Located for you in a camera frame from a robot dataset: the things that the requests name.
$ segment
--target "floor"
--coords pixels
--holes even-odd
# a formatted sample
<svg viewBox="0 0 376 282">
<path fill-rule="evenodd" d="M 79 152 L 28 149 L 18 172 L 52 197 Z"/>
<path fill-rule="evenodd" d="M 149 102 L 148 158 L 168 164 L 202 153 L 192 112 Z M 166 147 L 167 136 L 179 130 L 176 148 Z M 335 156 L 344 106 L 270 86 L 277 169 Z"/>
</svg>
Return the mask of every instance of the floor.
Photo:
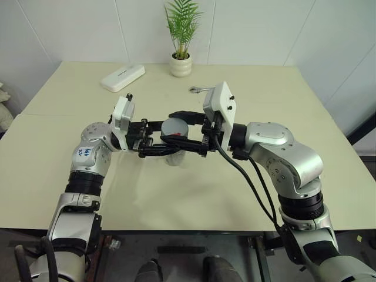
<svg viewBox="0 0 376 282">
<path fill-rule="evenodd" d="M 337 234 L 340 252 L 355 256 L 376 269 L 376 250 L 368 244 L 375 230 L 347 231 Z M 246 246 L 245 237 L 235 235 L 127 235 L 119 237 L 120 249 L 110 251 L 105 281 L 132 282 L 138 268 L 150 258 L 163 267 L 165 282 L 202 282 L 202 259 L 210 255 L 226 258 L 237 269 L 244 282 L 261 282 L 256 253 Z M 0 282 L 18 281 L 13 248 L 9 241 L 31 240 L 32 237 L 0 230 Z M 161 253 L 161 246 L 201 247 L 200 254 Z M 272 282 L 313 282 L 310 273 L 291 263 L 283 248 L 267 256 Z"/>
</svg>

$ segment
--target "beige table surface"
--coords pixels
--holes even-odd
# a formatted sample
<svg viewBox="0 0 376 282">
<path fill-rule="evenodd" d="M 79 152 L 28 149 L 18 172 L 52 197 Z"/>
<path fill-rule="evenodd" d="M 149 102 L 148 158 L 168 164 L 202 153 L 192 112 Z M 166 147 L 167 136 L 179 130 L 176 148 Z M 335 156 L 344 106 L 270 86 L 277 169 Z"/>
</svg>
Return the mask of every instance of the beige table surface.
<svg viewBox="0 0 376 282">
<path fill-rule="evenodd" d="M 282 123 L 322 157 L 324 201 L 335 229 L 376 227 L 373 178 L 296 68 L 194 66 L 188 78 L 178 79 L 166 65 L 146 65 L 145 76 L 120 92 L 102 89 L 98 81 L 118 66 L 63 63 L 15 119 L 0 141 L 0 227 L 48 227 L 80 132 L 91 122 L 107 121 L 119 95 L 133 93 L 134 121 L 163 120 L 176 110 L 202 112 L 205 94 L 187 89 L 223 80 L 236 97 L 236 122 Z M 190 127 L 192 139 L 200 140 L 199 132 L 199 126 Z M 250 165 L 240 163 L 261 192 Z M 162 157 L 114 153 L 101 197 L 104 230 L 273 229 L 243 177 L 218 153 L 206 159 L 187 153 L 179 167 Z"/>
</svg>

